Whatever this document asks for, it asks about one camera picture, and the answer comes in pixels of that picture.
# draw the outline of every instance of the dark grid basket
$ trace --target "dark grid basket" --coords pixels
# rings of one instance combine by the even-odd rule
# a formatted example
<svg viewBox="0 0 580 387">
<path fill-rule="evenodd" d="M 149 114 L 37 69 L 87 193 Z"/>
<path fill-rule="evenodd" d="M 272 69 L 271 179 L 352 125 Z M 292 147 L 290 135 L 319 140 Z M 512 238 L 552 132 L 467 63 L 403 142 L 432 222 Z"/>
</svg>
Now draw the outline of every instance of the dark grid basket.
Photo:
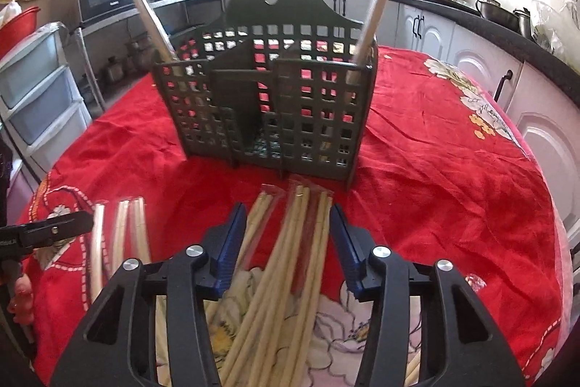
<svg viewBox="0 0 580 387">
<path fill-rule="evenodd" d="M 183 61 L 154 78 L 185 154 L 350 183 L 377 64 L 375 42 L 349 62 L 361 28 L 323 0 L 231 0 L 173 36 Z"/>
</svg>

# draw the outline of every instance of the red tablecloth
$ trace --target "red tablecloth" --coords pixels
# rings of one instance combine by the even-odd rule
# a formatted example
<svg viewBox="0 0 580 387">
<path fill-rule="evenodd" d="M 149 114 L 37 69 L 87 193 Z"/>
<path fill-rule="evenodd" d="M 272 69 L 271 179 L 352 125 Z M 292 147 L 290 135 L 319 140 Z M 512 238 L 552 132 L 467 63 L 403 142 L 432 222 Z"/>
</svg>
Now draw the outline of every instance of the red tablecloth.
<svg viewBox="0 0 580 387">
<path fill-rule="evenodd" d="M 404 50 L 381 48 L 379 57 L 351 190 L 314 181 L 333 189 L 350 221 L 377 243 L 421 263 L 447 258 L 463 274 L 482 278 L 481 299 L 533 380 L 553 353 L 564 303 L 558 219 L 541 172 L 518 134 L 458 70 Z M 234 202 L 250 206 L 262 183 L 288 187 L 272 170 L 186 160 L 147 76 L 59 159 L 25 218 L 142 195 L 153 258 L 160 260 L 199 241 Z M 282 212 L 278 205 L 256 252 L 258 265 L 268 257 Z M 88 308 L 89 238 L 40 251 L 27 267 L 35 293 L 35 365 L 45 382 Z M 323 293 L 336 300 L 342 282 L 331 245 Z"/>
</svg>

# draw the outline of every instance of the stainless steel pot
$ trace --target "stainless steel pot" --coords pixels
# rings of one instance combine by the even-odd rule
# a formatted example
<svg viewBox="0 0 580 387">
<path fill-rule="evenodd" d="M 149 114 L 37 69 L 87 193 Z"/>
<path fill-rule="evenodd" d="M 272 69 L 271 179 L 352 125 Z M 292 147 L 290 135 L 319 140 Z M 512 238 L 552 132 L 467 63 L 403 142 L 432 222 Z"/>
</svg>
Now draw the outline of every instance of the stainless steel pot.
<svg viewBox="0 0 580 387">
<path fill-rule="evenodd" d="M 524 7 L 523 10 L 516 9 L 513 11 L 513 13 L 517 16 L 520 25 L 521 35 L 527 38 L 528 40 L 534 41 L 534 37 L 532 36 L 532 23 L 530 19 L 530 11 L 528 11 Z"/>
<path fill-rule="evenodd" d="M 510 11 L 506 11 L 496 0 L 477 0 L 476 9 L 484 19 L 499 24 L 514 32 L 520 32 L 520 21 Z"/>
</svg>

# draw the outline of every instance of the plastic storage drawer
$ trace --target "plastic storage drawer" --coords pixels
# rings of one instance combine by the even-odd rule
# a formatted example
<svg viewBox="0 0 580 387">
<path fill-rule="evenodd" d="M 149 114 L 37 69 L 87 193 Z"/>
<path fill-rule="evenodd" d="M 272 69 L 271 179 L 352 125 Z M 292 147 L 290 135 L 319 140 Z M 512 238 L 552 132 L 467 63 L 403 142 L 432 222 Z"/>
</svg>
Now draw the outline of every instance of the plastic storage drawer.
<svg viewBox="0 0 580 387">
<path fill-rule="evenodd" d="M 59 67 L 56 44 L 60 41 L 56 38 L 58 34 L 58 30 L 52 32 L 27 54 L 14 62 L 8 62 L 8 66 L 0 71 L 0 95 L 9 109 Z"/>
<path fill-rule="evenodd" d="M 73 103 L 67 77 L 70 74 L 70 70 L 64 67 L 44 92 L 10 118 L 10 123 L 27 145 L 33 144 Z"/>
<path fill-rule="evenodd" d="M 44 145 L 32 153 L 32 158 L 44 171 L 50 171 L 57 159 L 68 149 L 73 142 L 86 130 L 90 119 L 83 102 L 75 103 L 72 116 L 64 124 L 55 123 L 59 129 Z"/>
</svg>

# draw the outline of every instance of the metal screw head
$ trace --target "metal screw head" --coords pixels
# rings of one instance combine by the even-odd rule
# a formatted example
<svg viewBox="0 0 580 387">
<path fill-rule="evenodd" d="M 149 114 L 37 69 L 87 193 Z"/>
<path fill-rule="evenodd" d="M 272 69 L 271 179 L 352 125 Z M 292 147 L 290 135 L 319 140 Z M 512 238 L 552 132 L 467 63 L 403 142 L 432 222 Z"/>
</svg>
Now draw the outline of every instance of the metal screw head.
<svg viewBox="0 0 580 387">
<path fill-rule="evenodd" d="M 437 267 L 442 271 L 451 271 L 453 269 L 453 263 L 447 259 L 440 259 L 437 261 Z"/>
<path fill-rule="evenodd" d="M 387 247 L 374 247 L 372 253 L 377 258 L 387 258 L 391 255 L 391 250 Z"/>
<path fill-rule="evenodd" d="M 204 248 L 199 245 L 193 245 L 192 247 L 187 248 L 185 253 L 188 256 L 195 258 L 196 256 L 201 256 L 204 253 Z"/>
<path fill-rule="evenodd" d="M 125 271 L 132 271 L 133 269 L 137 269 L 139 267 L 139 261 L 134 258 L 130 258 L 123 263 L 123 269 Z"/>
</svg>

